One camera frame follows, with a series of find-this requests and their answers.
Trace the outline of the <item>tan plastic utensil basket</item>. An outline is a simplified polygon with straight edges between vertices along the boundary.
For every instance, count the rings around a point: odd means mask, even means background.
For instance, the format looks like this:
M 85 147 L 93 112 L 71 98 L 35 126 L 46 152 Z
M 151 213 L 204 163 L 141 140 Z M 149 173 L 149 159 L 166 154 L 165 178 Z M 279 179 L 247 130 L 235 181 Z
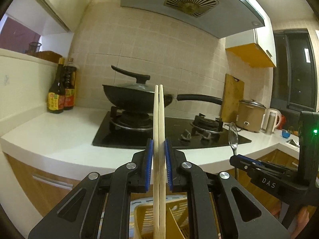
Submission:
M 131 201 L 128 238 L 190 238 L 187 196 Z

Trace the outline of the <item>clear plastic spoon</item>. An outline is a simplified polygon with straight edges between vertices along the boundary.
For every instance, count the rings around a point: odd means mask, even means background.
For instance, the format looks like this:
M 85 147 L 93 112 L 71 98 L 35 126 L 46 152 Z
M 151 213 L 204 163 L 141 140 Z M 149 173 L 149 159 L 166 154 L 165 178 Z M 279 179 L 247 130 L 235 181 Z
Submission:
M 237 155 L 237 147 L 238 147 L 238 131 L 234 122 L 229 124 L 228 129 L 228 141 L 229 145 L 232 149 L 233 155 Z

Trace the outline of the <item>black gas stove top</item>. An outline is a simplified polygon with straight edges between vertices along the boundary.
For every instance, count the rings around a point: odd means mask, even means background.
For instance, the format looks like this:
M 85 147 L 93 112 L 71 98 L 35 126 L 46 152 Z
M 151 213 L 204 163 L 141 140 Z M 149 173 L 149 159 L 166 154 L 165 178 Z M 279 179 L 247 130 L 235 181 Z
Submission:
M 176 149 L 228 146 L 228 130 L 221 118 L 198 114 L 193 119 L 165 117 L 165 136 Z M 153 138 L 153 117 L 147 113 L 121 111 L 112 107 L 98 129 L 93 145 L 143 149 Z

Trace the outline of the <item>grey range hood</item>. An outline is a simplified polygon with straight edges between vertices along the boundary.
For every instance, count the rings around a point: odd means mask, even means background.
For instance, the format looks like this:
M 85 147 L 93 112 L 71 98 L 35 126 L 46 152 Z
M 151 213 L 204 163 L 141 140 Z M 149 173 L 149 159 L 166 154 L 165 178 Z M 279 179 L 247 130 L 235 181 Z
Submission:
M 121 6 L 175 18 L 218 39 L 265 26 L 248 0 L 121 0 Z

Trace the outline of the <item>wooden cutting board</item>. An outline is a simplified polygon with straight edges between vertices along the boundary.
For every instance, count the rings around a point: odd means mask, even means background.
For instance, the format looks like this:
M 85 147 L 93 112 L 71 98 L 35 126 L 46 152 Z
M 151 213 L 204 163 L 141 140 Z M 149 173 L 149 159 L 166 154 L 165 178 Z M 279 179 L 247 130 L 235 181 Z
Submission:
M 230 74 L 225 75 L 221 106 L 223 122 L 236 122 L 239 101 L 244 97 L 244 82 Z

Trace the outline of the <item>wooden lower cabinet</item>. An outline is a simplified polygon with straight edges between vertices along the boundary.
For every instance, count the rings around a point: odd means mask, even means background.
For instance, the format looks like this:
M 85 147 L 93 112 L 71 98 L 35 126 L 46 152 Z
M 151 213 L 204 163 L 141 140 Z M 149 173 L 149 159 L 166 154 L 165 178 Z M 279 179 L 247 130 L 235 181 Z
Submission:
M 14 175 L 26 196 L 46 216 L 74 187 L 78 180 L 69 179 L 31 167 L 5 154 Z

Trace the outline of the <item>dark soy sauce bottle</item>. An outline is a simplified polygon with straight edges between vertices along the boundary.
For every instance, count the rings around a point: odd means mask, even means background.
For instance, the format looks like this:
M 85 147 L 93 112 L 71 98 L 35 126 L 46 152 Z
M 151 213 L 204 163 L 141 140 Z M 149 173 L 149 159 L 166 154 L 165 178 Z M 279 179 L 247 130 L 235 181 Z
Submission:
M 48 111 L 59 114 L 64 110 L 65 88 L 62 82 L 62 70 L 65 59 L 61 57 L 58 61 L 55 80 L 48 92 Z

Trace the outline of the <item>white upper cabinet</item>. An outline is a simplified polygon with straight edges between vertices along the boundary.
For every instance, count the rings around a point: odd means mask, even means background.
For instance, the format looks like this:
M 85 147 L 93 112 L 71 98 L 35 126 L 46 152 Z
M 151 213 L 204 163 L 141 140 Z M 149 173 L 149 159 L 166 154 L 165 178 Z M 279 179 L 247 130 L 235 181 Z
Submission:
M 262 15 L 265 26 L 225 38 L 225 49 L 252 68 L 275 68 L 276 49 L 271 20 L 256 0 L 247 0 Z

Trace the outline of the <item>dark vinegar bottle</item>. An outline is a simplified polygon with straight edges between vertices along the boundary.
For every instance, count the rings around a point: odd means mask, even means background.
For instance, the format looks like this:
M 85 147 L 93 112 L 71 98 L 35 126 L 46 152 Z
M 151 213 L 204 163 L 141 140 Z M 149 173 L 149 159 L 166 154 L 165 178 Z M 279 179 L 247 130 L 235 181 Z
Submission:
M 63 85 L 65 88 L 64 110 L 72 110 L 74 108 L 76 71 L 74 59 L 69 58 L 63 72 Z

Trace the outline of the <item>black wok with lid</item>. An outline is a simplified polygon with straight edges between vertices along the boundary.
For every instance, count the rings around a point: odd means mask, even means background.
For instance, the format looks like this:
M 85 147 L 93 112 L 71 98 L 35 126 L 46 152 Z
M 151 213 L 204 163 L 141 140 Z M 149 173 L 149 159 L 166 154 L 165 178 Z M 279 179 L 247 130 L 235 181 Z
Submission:
M 149 75 L 133 73 L 116 66 L 111 68 L 123 75 L 136 79 L 134 83 L 121 85 L 103 85 L 104 94 L 108 100 L 120 110 L 137 113 L 152 113 L 154 107 L 155 88 L 147 85 Z M 174 99 L 178 101 L 204 101 L 222 105 L 222 99 L 202 94 L 164 94 L 164 106 L 167 107 Z

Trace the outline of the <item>small blue cup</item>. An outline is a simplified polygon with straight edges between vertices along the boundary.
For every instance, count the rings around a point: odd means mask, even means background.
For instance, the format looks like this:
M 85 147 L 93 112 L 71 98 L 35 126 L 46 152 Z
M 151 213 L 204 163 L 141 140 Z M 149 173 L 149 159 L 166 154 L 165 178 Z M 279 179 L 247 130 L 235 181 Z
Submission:
M 283 138 L 287 139 L 287 138 L 289 138 L 291 136 L 291 133 L 289 133 L 288 131 L 283 129 L 281 135 L 282 135 Z

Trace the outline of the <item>pale wooden chopstick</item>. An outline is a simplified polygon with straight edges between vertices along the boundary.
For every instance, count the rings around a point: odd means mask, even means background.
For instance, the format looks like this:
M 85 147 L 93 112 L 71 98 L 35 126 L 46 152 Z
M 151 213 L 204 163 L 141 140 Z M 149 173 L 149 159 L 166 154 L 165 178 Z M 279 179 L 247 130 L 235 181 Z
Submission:
M 165 238 L 165 197 L 166 197 L 166 170 L 165 170 L 165 120 L 164 120 L 164 93 L 163 85 L 159 86 L 159 224 L 160 238 Z
M 160 186 L 159 186 L 159 86 L 155 86 L 154 112 L 153 112 L 153 213 L 154 213 L 154 239 L 160 238 Z

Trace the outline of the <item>beige rice cooker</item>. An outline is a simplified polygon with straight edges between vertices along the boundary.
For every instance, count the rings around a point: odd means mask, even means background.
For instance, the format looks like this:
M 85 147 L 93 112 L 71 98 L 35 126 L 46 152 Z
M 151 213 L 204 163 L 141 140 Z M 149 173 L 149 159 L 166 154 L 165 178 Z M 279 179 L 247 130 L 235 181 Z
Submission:
M 266 107 L 261 103 L 251 100 L 240 100 L 236 118 L 239 128 L 258 133 L 262 126 Z

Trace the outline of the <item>white electric kettle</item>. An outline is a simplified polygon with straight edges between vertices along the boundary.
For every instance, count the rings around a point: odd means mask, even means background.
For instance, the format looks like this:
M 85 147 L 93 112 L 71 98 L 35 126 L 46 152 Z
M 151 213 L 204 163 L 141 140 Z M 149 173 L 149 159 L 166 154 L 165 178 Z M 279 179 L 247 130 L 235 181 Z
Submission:
M 273 134 L 282 121 L 282 114 L 277 109 L 266 109 L 263 116 L 261 130 L 266 134 Z

